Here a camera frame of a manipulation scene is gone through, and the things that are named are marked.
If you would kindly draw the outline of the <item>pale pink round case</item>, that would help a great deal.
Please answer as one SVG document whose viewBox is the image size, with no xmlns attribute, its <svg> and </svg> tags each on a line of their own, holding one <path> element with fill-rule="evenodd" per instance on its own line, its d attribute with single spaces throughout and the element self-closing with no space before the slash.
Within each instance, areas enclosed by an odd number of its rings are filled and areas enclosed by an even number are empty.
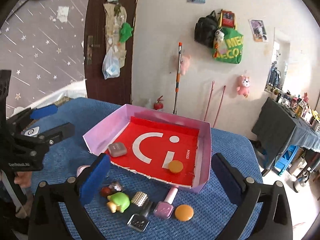
<svg viewBox="0 0 320 240">
<path fill-rule="evenodd" d="M 90 167 L 90 165 L 82 165 L 82 166 L 78 167 L 77 171 L 76 171 L 76 177 L 80 176 L 80 174 L 83 172 L 83 170 L 88 167 Z"/>
</svg>

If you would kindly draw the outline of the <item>green yellow duck toy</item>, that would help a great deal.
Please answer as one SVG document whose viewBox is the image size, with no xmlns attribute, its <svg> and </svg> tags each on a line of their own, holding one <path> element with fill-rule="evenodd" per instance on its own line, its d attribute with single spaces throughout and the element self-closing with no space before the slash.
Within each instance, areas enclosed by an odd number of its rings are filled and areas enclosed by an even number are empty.
<svg viewBox="0 0 320 240">
<path fill-rule="evenodd" d="M 129 197 L 123 192 L 117 192 L 109 195 L 107 196 L 107 200 L 107 206 L 112 213 L 124 213 L 131 203 Z"/>
</svg>

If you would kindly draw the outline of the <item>silver glitter ball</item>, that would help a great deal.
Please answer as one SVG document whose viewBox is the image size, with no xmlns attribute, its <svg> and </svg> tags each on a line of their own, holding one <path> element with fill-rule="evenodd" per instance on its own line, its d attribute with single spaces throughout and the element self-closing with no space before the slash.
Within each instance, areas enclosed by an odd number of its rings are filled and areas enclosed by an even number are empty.
<svg viewBox="0 0 320 240">
<path fill-rule="evenodd" d="M 113 181 L 108 188 L 111 190 L 111 192 L 116 193 L 116 192 L 123 192 L 124 187 L 119 181 Z"/>
</svg>

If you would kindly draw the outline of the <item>orange round disc outside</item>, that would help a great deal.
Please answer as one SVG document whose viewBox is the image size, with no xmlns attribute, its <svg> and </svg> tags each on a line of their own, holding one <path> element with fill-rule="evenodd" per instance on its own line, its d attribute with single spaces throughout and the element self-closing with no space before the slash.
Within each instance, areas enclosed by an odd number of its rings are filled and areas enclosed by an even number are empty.
<svg viewBox="0 0 320 240">
<path fill-rule="evenodd" d="M 193 218 L 194 216 L 194 210 L 191 206 L 189 205 L 179 205 L 175 209 L 175 217 L 177 220 L 181 222 L 186 222 L 189 221 Z"/>
</svg>

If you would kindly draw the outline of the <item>black silver square bottle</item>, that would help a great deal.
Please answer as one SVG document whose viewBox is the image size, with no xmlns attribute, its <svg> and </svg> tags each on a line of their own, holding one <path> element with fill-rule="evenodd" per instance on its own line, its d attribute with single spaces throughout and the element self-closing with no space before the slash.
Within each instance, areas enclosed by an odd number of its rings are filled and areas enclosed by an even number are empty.
<svg viewBox="0 0 320 240">
<path fill-rule="evenodd" d="M 129 228 L 135 229 L 138 232 L 144 232 L 149 224 L 148 215 L 153 207 L 153 202 L 148 200 L 137 213 L 134 213 L 127 226 Z"/>
</svg>

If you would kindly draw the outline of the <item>rhinestone studded silver block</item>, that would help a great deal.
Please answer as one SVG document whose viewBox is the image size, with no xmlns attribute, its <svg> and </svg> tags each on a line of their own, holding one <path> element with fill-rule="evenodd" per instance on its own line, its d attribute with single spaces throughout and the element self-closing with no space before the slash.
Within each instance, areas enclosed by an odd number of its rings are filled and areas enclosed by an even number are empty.
<svg viewBox="0 0 320 240">
<path fill-rule="evenodd" d="M 147 200 L 148 200 L 148 195 L 142 191 L 138 191 L 132 197 L 131 204 L 134 204 L 137 207 L 142 207 Z"/>
</svg>

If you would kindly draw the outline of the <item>pink nail polish bottle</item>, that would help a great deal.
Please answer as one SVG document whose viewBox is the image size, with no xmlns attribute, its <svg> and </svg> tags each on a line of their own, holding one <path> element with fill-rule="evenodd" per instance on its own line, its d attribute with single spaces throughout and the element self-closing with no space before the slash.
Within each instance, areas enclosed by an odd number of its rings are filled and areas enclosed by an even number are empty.
<svg viewBox="0 0 320 240">
<path fill-rule="evenodd" d="M 173 201 L 178 192 L 178 188 L 171 187 L 167 196 L 163 201 L 158 202 L 155 209 L 153 210 L 153 214 L 161 219 L 169 219 L 173 213 L 174 206 Z"/>
</svg>

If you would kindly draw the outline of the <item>dark red ball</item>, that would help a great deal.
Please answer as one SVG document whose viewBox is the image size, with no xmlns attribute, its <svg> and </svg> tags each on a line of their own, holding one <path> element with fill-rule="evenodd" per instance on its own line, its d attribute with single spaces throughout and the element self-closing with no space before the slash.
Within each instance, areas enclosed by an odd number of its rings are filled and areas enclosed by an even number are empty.
<svg viewBox="0 0 320 240">
<path fill-rule="evenodd" d="M 109 195 L 111 195 L 112 194 L 112 190 L 109 188 L 109 187 L 103 187 L 101 190 L 100 190 L 100 195 L 102 196 L 102 197 L 107 197 L 107 196 L 109 196 Z"/>
</svg>

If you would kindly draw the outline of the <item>grey-pink earbud case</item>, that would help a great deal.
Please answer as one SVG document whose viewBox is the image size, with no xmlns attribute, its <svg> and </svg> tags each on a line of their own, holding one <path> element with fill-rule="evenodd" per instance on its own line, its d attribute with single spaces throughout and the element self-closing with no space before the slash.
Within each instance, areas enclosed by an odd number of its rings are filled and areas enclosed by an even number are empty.
<svg viewBox="0 0 320 240">
<path fill-rule="evenodd" d="M 127 154 L 127 148 L 122 142 L 114 142 L 108 145 L 108 152 L 111 157 L 117 158 Z"/>
</svg>

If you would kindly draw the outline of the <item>dark brown door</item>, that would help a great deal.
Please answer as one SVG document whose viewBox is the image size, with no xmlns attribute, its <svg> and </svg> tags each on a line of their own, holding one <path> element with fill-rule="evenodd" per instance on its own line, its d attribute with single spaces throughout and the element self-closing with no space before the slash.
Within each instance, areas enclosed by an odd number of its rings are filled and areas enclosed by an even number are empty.
<svg viewBox="0 0 320 240">
<path fill-rule="evenodd" d="M 132 102 L 133 33 L 120 43 L 120 30 L 127 22 L 135 26 L 138 0 L 89 0 L 84 32 L 84 71 L 87 96 L 119 105 Z M 86 64 L 87 37 L 93 35 L 92 64 Z M 120 64 L 120 77 L 104 79 L 103 60 L 112 47 Z"/>
</svg>

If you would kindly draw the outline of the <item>blue knitted table cloth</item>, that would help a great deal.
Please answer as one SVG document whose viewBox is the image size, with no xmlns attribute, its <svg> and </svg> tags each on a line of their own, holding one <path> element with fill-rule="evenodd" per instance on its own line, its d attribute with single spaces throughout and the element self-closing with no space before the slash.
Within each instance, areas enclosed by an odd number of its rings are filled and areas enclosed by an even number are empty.
<svg viewBox="0 0 320 240">
<path fill-rule="evenodd" d="M 99 194 L 100 187 L 91 186 L 93 199 L 85 208 L 105 239 L 217 239 L 237 208 L 220 183 L 229 174 L 211 167 L 217 154 L 245 178 L 263 181 L 249 140 L 206 122 L 77 98 L 38 119 L 34 127 L 43 134 L 67 123 L 74 126 L 74 135 L 50 147 L 42 168 L 32 175 L 32 190 L 41 181 L 63 183 L 80 166 L 103 155 L 111 163 L 99 172 L 101 185 L 117 180 L 125 194 L 144 192 L 156 207 L 167 203 L 170 188 L 176 187 L 172 206 L 188 205 L 194 211 L 186 222 L 153 213 L 147 216 L 146 229 L 138 231 L 129 226 L 129 220 L 139 209 L 130 206 L 113 212 Z"/>
</svg>

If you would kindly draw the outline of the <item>red fire extinguisher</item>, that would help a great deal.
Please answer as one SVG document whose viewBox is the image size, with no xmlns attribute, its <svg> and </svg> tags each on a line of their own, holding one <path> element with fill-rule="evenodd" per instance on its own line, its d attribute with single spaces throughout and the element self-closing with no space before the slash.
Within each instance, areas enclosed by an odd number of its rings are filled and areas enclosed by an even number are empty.
<svg viewBox="0 0 320 240">
<path fill-rule="evenodd" d="M 163 96 L 160 96 L 156 102 L 153 104 L 153 109 L 157 111 L 163 111 L 164 105 L 163 105 Z"/>
</svg>

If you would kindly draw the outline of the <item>pink cardboard box tray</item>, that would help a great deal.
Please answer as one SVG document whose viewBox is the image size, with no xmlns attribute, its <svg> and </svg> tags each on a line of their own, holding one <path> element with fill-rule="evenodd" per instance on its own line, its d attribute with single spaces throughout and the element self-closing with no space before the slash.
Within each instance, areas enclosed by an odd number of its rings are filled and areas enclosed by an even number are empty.
<svg viewBox="0 0 320 240">
<path fill-rule="evenodd" d="M 199 193 L 210 177 L 210 124 L 134 105 L 123 105 L 83 136 L 91 154 L 109 153 L 108 145 L 122 142 L 127 154 L 111 163 L 148 179 Z M 173 160 L 183 163 L 174 174 Z"/>
</svg>

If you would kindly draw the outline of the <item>red framed picture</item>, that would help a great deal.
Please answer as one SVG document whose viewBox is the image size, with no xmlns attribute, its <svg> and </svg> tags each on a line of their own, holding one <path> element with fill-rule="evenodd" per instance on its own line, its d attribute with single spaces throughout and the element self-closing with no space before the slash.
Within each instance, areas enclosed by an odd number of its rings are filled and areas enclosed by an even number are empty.
<svg viewBox="0 0 320 240">
<path fill-rule="evenodd" d="M 232 11 L 221 11 L 221 26 L 226 28 L 235 28 L 235 14 Z"/>
</svg>

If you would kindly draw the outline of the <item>photo poster on wall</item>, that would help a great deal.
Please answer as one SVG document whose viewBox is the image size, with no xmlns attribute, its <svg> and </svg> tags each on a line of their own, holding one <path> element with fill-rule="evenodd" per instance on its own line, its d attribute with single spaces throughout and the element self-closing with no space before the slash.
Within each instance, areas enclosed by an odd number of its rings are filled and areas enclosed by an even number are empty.
<svg viewBox="0 0 320 240">
<path fill-rule="evenodd" d="M 253 39 L 255 42 L 267 42 L 268 37 L 265 30 L 265 26 L 262 20 L 249 20 L 249 24 L 252 30 Z"/>
</svg>

